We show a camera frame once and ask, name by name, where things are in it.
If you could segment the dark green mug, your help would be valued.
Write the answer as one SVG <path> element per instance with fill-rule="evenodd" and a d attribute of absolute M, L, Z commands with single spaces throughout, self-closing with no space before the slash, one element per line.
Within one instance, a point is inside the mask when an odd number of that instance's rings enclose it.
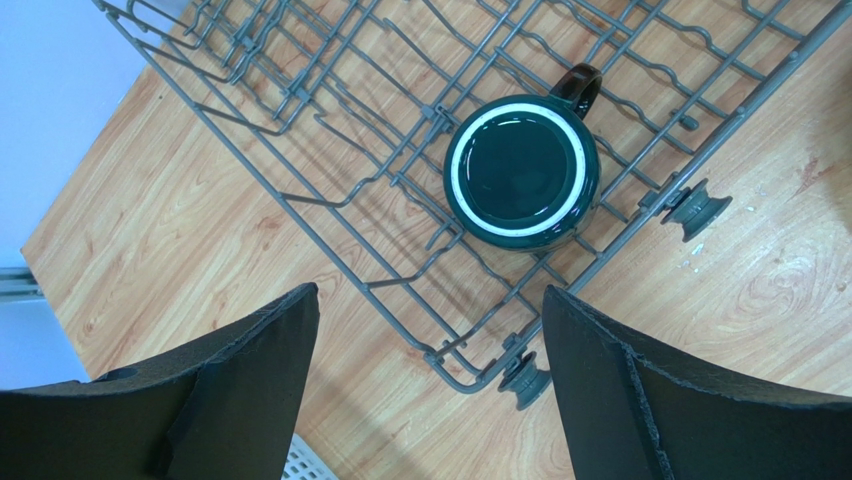
<path fill-rule="evenodd" d="M 602 86 L 585 63 L 545 95 L 486 103 L 455 132 L 443 166 L 456 219 L 477 239 L 517 252 L 548 252 L 591 223 L 602 166 L 584 119 Z"/>

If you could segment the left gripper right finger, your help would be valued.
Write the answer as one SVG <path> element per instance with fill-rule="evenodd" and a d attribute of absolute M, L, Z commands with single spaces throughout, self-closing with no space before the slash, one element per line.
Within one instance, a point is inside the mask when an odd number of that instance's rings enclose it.
<path fill-rule="evenodd" d="M 579 479 L 847 479 L 851 400 L 688 354 L 551 286 L 543 338 Z"/>

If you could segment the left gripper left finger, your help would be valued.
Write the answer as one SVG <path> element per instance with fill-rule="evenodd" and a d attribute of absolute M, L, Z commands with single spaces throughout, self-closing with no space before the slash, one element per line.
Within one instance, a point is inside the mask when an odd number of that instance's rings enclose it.
<path fill-rule="evenodd" d="M 278 479 L 320 320 L 305 283 L 88 382 L 1 394 L 5 479 Z"/>

